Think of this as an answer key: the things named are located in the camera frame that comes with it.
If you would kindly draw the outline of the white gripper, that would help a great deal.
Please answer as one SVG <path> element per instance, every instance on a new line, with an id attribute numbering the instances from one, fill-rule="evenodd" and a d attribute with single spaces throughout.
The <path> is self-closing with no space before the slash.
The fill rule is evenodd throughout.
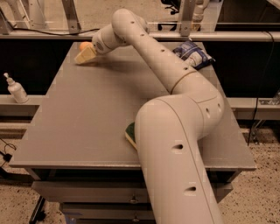
<path id="1" fill-rule="evenodd" d="M 76 64 L 81 65 L 96 57 L 96 53 L 106 54 L 114 51 L 120 46 L 126 46 L 127 43 L 119 38 L 113 30 L 112 24 L 108 24 L 97 31 L 92 37 L 93 46 L 83 47 L 74 58 Z"/>

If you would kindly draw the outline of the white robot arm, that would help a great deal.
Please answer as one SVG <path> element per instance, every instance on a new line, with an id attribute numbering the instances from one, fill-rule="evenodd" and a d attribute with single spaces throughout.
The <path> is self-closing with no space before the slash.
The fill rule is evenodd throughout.
<path id="1" fill-rule="evenodd" d="M 119 46 L 133 46 L 168 92 L 146 102 L 135 120 L 136 149 L 156 223 L 223 224 L 198 146 L 223 116 L 220 91 L 126 9 L 113 14 L 75 61 L 86 63 Z"/>

